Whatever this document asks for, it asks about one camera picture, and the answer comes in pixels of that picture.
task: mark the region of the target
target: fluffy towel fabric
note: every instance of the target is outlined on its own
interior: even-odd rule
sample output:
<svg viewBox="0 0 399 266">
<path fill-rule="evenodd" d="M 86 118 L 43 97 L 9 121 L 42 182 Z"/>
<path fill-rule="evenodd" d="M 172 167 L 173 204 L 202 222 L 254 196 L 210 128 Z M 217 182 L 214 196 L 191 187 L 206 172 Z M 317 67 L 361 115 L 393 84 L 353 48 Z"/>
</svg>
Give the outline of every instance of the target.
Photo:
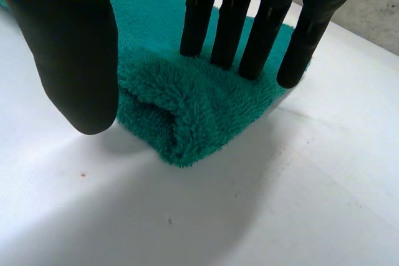
<svg viewBox="0 0 399 266">
<path fill-rule="evenodd" d="M 230 71 L 209 64 L 218 10 L 201 56 L 181 57 L 185 0 L 112 0 L 120 32 L 118 120 L 161 158 L 190 166 L 219 150 L 286 91 L 276 74 L 293 28 L 283 26 L 255 82 L 238 75 L 253 23 L 247 18 Z"/>
</svg>

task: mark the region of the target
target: white table surface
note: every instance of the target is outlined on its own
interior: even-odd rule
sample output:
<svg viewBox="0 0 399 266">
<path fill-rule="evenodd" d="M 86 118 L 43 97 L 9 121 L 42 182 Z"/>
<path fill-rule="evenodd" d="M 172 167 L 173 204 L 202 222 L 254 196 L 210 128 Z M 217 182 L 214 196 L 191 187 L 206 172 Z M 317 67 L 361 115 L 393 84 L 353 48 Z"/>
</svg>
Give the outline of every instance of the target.
<svg viewBox="0 0 399 266">
<path fill-rule="evenodd" d="M 399 57 L 331 24 L 277 108 L 178 169 L 76 132 L 0 11 L 0 172 L 2 266 L 399 265 Z"/>
</svg>

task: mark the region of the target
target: gray background wall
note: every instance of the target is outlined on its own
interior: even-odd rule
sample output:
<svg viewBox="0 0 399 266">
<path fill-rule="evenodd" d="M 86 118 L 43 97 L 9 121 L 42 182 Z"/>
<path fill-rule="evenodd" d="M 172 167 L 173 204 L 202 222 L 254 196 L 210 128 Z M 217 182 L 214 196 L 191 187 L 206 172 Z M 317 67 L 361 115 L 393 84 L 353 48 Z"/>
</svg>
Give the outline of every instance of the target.
<svg viewBox="0 0 399 266">
<path fill-rule="evenodd" d="M 348 0 L 332 21 L 399 55 L 399 0 Z"/>
</svg>

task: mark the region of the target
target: black rubber finger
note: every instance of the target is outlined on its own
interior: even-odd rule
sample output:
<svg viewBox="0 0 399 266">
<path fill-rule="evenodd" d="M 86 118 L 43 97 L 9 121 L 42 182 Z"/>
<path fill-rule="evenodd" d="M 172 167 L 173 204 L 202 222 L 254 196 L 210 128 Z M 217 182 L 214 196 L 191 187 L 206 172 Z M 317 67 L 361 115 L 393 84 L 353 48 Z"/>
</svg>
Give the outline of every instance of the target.
<svg viewBox="0 0 399 266">
<path fill-rule="evenodd" d="M 277 74 L 280 86 L 292 88 L 299 83 L 328 25 L 329 20 L 313 23 L 304 14 L 299 16 L 297 27 Z"/>
<path fill-rule="evenodd" d="M 251 0 L 223 0 L 211 63 L 230 69 L 236 55 Z"/>
</svg>

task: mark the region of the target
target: folded towel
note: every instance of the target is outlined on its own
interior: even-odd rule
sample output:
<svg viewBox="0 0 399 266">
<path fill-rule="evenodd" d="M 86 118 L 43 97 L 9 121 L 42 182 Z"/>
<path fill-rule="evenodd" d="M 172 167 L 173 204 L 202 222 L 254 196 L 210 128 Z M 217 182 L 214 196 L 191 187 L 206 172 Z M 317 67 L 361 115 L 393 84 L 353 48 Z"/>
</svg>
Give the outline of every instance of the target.
<svg viewBox="0 0 399 266">
<path fill-rule="evenodd" d="M 286 90 L 276 74 L 293 28 L 283 26 L 263 73 L 238 75 L 253 23 L 248 17 L 230 71 L 209 64 L 218 10 L 199 58 L 179 55 L 185 0 L 112 0 L 119 28 L 118 120 L 161 158 L 190 166 L 214 153 L 259 118 Z"/>
</svg>

